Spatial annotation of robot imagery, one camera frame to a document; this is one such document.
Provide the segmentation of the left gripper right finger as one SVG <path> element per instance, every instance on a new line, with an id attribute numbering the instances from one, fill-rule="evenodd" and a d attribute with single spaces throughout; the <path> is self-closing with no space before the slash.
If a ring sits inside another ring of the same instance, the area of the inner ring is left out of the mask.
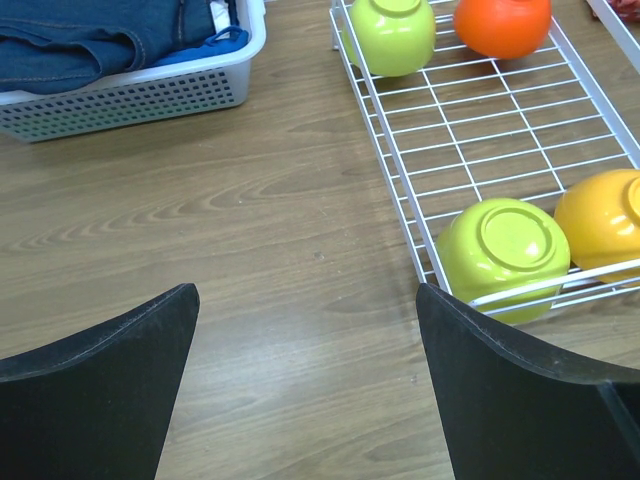
<path id="1" fill-rule="evenodd" d="M 639 372 L 423 283 L 416 310 L 457 479 L 636 479 Z"/>

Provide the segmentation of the lime green bowl front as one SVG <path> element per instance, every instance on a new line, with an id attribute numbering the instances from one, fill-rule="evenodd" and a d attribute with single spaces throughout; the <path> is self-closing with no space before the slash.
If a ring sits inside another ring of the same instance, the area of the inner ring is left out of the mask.
<path id="1" fill-rule="evenodd" d="M 464 303 L 564 276 L 571 263 L 557 222 L 537 206 L 511 198 L 465 209 L 435 246 L 451 294 Z"/>

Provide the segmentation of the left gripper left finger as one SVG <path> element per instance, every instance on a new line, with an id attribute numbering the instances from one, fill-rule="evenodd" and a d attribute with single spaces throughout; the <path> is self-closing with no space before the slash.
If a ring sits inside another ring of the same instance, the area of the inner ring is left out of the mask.
<path id="1" fill-rule="evenodd" d="M 199 308 L 179 284 L 2 359 L 2 478 L 155 478 Z"/>

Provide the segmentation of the lime green bowl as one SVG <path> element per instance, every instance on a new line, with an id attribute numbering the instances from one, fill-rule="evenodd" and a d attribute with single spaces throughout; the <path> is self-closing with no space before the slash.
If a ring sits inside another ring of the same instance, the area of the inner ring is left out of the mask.
<path id="1" fill-rule="evenodd" d="M 425 67 L 436 44 L 431 5 L 420 0 L 356 0 L 349 8 L 369 72 L 401 77 Z"/>
<path id="2" fill-rule="evenodd" d="M 537 206 L 511 198 L 465 209 L 435 246 L 451 294 L 464 303 L 564 276 L 571 263 L 557 222 Z"/>

